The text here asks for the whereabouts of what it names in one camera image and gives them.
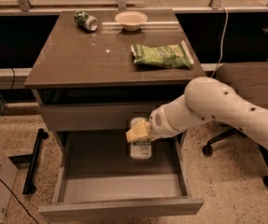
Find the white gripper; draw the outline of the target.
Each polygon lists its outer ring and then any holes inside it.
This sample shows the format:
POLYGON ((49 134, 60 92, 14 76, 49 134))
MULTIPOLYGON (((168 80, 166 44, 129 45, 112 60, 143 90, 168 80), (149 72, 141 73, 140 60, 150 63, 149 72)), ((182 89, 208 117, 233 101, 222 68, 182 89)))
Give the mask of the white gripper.
POLYGON ((154 141, 180 134, 180 131, 174 128, 169 122, 165 111, 165 105, 152 111, 148 121, 150 126, 145 119, 133 119, 131 121, 131 128, 126 132, 128 143, 149 140, 149 138, 151 141, 154 141))

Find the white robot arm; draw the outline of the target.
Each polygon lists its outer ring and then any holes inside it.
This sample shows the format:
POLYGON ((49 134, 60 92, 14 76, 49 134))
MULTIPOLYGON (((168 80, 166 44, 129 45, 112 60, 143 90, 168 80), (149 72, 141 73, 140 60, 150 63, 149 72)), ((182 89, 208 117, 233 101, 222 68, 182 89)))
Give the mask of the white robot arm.
POLYGON ((127 133, 129 143, 174 137, 211 120, 225 123, 268 150, 268 109, 254 105, 210 77, 190 81, 174 101, 153 110, 127 133))

